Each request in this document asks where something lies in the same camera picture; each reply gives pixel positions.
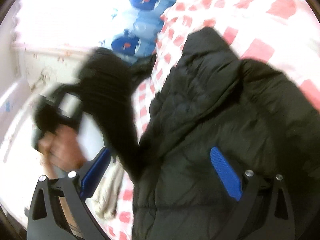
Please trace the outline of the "person's left hand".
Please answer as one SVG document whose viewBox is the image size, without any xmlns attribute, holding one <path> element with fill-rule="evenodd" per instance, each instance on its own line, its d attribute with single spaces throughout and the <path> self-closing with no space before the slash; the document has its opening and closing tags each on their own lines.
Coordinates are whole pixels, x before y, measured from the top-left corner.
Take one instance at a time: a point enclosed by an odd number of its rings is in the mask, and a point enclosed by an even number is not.
<svg viewBox="0 0 320 240">
<path fill-rule="evenodd" d="M 56 177 L 54 166 L 69 172 L 81 168 L 87 162 L 77 136 L 74 129 L 61 125 L 54 133 L 46 132 L 38 141 L 41 164 L 46 169 L 49 178 Z"/>
</svg>

